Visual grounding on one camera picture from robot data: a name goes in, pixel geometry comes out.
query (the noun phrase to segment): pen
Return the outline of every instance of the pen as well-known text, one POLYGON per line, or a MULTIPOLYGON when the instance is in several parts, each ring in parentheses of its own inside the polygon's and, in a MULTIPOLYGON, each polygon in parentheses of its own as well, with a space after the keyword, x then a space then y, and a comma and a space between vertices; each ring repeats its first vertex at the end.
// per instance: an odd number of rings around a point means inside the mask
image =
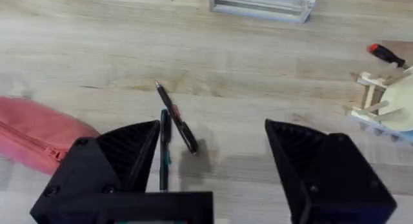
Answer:
POLYGON ((157 81, 155 81, 155 84, 156 84, 156 89, 159 95, 161 96, 163 103, 168 109, 170 117, 172 118, 172 120, 174 120, 174 123, 179 133, 181 134, 183 141, 185 142, 185 145, 188 147, 189 152, 191 152, 191 154, 197 154, 198 143, 194 135, 192 134, 188 125, 184 121, 182 121, 180 115, 175 110, 174 104, 169 98, 168 93, 166 92, 165 88, 161 84, 159 84, 157 81))
POLYGON ((168 192, 169 149, 171 121, 167 110, 161 112, 161 168, 159 169, 159 190, 168 192))

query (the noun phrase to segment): screw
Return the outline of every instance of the screw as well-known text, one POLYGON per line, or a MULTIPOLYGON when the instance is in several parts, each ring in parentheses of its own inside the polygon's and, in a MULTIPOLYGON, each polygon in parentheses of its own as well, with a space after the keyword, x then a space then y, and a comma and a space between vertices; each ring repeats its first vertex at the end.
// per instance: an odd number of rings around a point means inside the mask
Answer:
POLYGON ((45 189, 44 195, 47 198, 51 198, 56 196, 59 193, 60 187, 59 186, 50 186, 45 189))
POLYGON ((370 188, 371 189, 378 189, 379 188, 379 182, 376 180, 370 181, 370 188))
POLYGON ((318 193, 318 186, 317 185, 311 185, 310 186, 310 192, 318 193))
POLYGON ((86 145, 88 143, 87 139, 78 139, 76 145, 86 145))
POLYGON ((115 186, 113 185, 107 185, 102 189, 102 193, 106 193, 106 194, 112 194, 114 193, 116 190, 115 186))

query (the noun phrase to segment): pink pencil case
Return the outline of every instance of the pink pencil case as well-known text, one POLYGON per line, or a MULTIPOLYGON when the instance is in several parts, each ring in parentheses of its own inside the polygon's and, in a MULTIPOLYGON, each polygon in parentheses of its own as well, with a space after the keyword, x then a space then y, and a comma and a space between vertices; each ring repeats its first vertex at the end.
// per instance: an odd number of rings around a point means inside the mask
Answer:
POLYGON ((77 119, 20 98, 0 97, 0 153, 53 174, 73 142, 99 133, 77 119))

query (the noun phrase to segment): wooden stick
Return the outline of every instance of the wooden stick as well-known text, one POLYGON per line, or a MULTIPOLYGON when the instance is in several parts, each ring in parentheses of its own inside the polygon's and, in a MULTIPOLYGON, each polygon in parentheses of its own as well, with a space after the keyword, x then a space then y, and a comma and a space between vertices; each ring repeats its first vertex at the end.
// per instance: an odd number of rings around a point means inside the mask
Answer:
POLYGON ((382 101, 382 102, 379 102, 379 103, 377 103, 375 105, 372 105, 370 107, 364 108, 363 110, 360 110, 359 113, 360 114, 367 114, 368 112, 373 112, 375 110, 378 110, 378 109, 386 107, 386 106, 388 106, 388 101, 382 101))
POLYGON ((399 108, 397 110, 393 110, 390 112, 387 112, 385 114, 382 115, 378 115, 374 118, 374 121, 388 121, 388 120, 392 120, 395 117, 399 116, 400 114, 402 114, 404 111, 404 108, 399 108))
POLYGON ((372 103, 372 100, 373 100, 373 93, 374 93, 375 89, 376 89, 375 85, 369 85, 368 86, 366 100, 364 101, 364 109, 371 106, 371 103, 372 103))

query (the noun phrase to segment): black 3d-printed part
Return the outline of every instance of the black 3d-printed part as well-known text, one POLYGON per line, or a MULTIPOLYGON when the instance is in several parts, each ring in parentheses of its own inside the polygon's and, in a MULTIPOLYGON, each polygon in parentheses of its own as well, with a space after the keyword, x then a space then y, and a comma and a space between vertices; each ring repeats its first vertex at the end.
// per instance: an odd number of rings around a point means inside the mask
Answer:
POLYGON ((345 134, 266 120, 293 224, 386 223, 396 202, 345 134))
POLYGON ((145 193, 159 121, 78 139, 30 214, 38 224, 213 224, 211 192, 145 193))
POLYGON ((159 122, 122 127, 99 136, 96 141, 121 180, 123 191, 145 192, 159 135, 159 122))

